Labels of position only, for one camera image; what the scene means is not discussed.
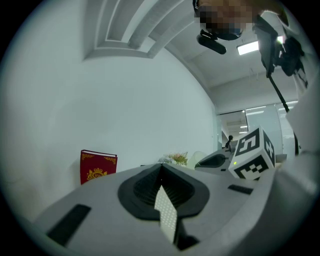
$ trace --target white wall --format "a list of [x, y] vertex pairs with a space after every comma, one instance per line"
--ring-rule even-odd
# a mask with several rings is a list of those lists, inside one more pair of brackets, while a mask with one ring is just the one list
[[43, 4], [0, 74], [1, 184], [31, 221], [80, 185], [82, 149], [118, 154], [117, 172], [214, 149], [211, 101], [168, 51], [83, 61], [85, 8], [80, 0]]
[[[286, 101], [296, 100], [297, 91], [292, 77], [276, 69], [272, 78]], [[279, 103], [280, 99], [266, 78], [266, 73], [241, 78], [211, 89], [212, 99], [219, 114]]]

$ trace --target black device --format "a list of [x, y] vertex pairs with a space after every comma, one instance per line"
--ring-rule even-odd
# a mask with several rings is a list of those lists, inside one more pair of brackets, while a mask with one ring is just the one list
[[[260, 15], [256, 17], [253, 32], [257, 35], [259, 52], [261, 53], [261, 61], [266, 69], [266, 77], [269, 78], [272, 86], [278, 94], [285, 111], [288, 113], [288, 105], [276, 86], [271, 74], [275, 71], [276, 66], [280, 66], [283, 72], [288, 76], [292, 76], [295, 70], [303, 67], [300, 60], [304, 56], [300, 43], [293, 37], [287, 38], [282, 45], [278, 42], [278, 33], [269, 25]], [[299, 154], [299, 144], [294, 134], [295, 154]]]

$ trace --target white ceiling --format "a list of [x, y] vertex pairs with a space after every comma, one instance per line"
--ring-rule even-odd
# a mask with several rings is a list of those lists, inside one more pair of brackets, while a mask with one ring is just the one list
[[[88, 0], [86, 57], [156, 58], [157, 49], [165, 47], [206, 91], [265, 70], [258, 51], [238, 54], [237, 46], [257, 39], [250, 26], [237, 40], [219, 40], [227, 49], [226, 54], [220, 55], [198, 44], [196, 37], [201, 29], [198, 22], [193, 22], [193, 16], [192, 0]], [[283, 35], [281, 23], [273, 13], [262, 17]], [[156, 47], [149, 52], [141, 48], [147, 37], [156, 41]]]

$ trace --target red book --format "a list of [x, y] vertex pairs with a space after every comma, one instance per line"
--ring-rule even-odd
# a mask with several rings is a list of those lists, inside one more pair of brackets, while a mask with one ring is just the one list
[[116, 154], [106, 154], [89, 150], [81, 150], [80, 181], [81, 185], [105, 175], [115, 174], [118, 157]]

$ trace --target book cover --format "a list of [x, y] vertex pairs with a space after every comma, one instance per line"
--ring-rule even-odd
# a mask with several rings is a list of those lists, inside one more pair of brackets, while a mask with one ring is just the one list
[[81, 185], [105, 175], [115, 174], [118, 157], [116, 154], [107, 154], [90, 150], [81, 150], [80, 181]]

